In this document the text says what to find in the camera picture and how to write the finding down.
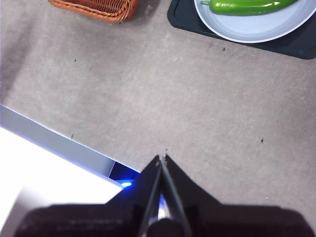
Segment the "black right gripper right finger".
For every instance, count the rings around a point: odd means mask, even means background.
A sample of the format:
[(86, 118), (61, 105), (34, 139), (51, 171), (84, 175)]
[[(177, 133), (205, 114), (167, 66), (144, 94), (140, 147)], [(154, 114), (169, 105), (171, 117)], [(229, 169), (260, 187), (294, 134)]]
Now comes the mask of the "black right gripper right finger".
[(161, 159), (169, 211), (190, 237), (310, 237), (312, 228), (295, 210), (224, 204), (197, 185), (169, 156)]

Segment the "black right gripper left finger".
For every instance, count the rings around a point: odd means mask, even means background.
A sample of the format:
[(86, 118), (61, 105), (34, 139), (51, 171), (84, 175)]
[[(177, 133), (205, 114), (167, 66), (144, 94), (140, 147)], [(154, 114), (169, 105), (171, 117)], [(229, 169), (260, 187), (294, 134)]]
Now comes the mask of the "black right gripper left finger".
[(161, 165), (159, 156), (131, 186), (105, 204), (60, 204), (29, 211), (16, 237), (140, 237), (158, 213)]

